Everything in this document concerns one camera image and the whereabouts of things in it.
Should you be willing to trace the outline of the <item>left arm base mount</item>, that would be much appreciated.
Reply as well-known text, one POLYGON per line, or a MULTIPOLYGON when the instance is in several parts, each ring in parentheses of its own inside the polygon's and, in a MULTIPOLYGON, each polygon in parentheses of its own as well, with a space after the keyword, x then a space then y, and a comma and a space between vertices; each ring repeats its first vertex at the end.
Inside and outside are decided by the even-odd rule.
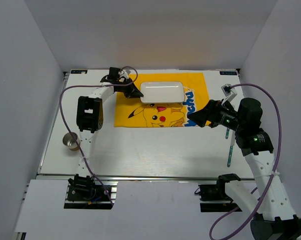
POLYGON ((101 185, 90 176, 69 178, 64 208, 73 210, 110 210, 116 198, 116 187, 101 185))

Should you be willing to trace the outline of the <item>white rectangular plate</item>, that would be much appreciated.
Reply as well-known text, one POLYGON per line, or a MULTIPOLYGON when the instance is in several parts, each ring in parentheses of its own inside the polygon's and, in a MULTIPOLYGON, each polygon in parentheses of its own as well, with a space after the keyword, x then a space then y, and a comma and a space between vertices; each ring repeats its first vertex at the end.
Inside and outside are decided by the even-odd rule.
POLYGON ((182 103, 185 99, 184 86, 178 81, 143 82, 140 85, 142 103, 182 103))

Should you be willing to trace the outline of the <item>cup with wooden base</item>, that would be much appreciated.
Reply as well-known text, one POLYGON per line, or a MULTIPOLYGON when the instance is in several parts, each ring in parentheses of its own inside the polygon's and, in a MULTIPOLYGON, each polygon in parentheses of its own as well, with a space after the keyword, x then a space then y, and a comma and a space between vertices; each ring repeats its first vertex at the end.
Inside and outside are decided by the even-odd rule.
POLYGON ((63 136, 62 143, 70 151, 75 152, 79 150, 81 140, 75 132, 68 132, 63 136))

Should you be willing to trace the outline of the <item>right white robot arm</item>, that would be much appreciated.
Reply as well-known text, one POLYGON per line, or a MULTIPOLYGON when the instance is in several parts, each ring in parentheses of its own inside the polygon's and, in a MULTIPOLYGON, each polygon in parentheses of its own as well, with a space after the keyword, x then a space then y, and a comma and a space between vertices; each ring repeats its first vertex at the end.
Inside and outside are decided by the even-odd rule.
POLYGON ((263 110, 253 98, 243 98, 238 110, 229 101, 210 100, 207 105, 188 115, 203 128, 207 122, 214 128, 222 125, 234 131, 235 142, 248 163, 260 194, 256 200, 245 192, 236 174, 221 175, 216 193, 221 199, 231 198, 247 211, 250 230, 256 240, 296 240, 301 236, 301 218, 296 215, 279 172, 269 135, 260 127, 263 110))

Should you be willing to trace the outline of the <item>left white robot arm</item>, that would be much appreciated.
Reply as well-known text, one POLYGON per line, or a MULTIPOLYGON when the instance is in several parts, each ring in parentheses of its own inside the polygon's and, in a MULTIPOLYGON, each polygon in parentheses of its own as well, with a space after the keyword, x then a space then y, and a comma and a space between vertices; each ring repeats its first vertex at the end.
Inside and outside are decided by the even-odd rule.
POLYGON ((76 173, 82 177, 91 176, 90 158, 93 156, 98 131, 104 123, 103 103, 114 93, 123 93, 128 99, 141 98, 144 95, 135 86, 136 79, 129 77, 130 71, 137 72, 130 66, 110 67, 101 80, 101 86, 87 96, 81 96, 77 102, 76 125, 79 129, 79 146, 83 154, 76 173))

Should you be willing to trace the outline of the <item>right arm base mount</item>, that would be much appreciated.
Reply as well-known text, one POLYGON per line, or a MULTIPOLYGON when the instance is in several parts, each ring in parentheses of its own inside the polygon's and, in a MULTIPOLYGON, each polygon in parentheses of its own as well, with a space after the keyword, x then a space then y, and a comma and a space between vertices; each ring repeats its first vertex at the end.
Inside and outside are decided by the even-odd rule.
POLYGON ((232 210, 235 210, 235 212, 242 211, 230 197, 219 192, 216 184, 201 184, 194 191, 194 195, 199 197, 201 213, 228 213, 232 210))

